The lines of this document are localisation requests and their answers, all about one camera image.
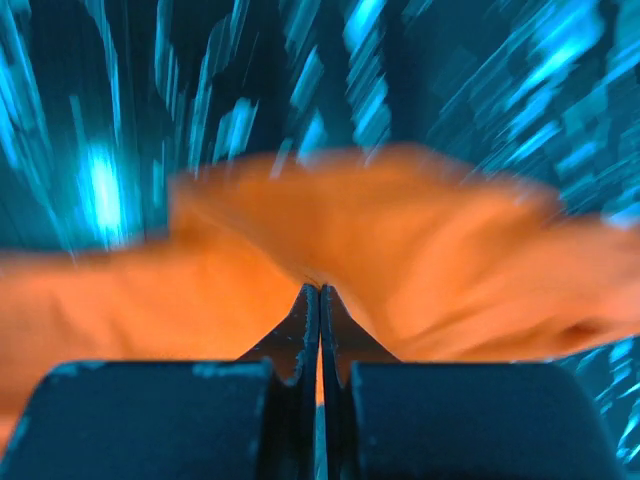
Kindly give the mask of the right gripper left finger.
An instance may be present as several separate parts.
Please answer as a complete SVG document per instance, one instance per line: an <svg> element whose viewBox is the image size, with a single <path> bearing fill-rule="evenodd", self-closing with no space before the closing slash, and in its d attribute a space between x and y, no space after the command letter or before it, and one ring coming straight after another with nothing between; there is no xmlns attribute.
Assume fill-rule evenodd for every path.
<svg viewBox="0 0 640 480"><path fill-rule="evenodd" d="M310 479L319 294L235 362L75 362L38 384L5 479Z"/></svg>

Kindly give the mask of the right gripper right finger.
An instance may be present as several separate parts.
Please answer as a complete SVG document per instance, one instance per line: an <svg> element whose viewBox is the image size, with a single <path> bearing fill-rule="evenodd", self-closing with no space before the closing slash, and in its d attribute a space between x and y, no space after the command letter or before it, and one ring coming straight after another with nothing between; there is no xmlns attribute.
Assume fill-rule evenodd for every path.
<svg viewBox="0 0 640 480"><path fill-rule="evenodd" d="M575 376L553 363L401 362L320 294L332 479L622 479Z"/></svg>

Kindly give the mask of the orange t shirt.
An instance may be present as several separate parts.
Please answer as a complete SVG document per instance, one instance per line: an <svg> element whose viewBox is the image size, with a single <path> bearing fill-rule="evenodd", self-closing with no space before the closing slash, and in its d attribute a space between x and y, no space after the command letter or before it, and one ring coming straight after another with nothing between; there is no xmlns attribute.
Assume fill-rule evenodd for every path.
<svg viewBox="0 0 640 480"><path fill-rule="evenodd" d="M237 359L305 284L404 361L562 357L639 331L639 231L423 148L179 175L165 234L1 259L1 437L77 360Z"/></svg>

